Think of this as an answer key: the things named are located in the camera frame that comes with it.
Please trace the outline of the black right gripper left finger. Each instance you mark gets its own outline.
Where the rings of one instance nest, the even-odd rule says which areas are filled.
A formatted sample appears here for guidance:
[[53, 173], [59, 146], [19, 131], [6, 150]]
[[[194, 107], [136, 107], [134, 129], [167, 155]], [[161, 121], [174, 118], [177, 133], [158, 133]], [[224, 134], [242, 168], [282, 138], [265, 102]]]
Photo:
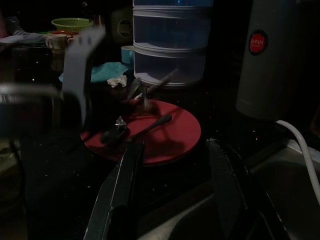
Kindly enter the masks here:
[[85, 240], [135, 240], [145, 144], [130, 145], [102, 184], [85, 230]]

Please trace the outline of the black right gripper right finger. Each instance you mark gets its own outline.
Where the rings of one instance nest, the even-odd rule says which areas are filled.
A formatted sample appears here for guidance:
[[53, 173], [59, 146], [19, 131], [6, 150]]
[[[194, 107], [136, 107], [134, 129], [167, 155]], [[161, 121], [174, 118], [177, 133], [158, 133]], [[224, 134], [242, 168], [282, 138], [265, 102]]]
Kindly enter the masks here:
[[269, 195], [229, 145], [210, 138], [213, 191], [227, 240], [282, 240], [284, 224]]

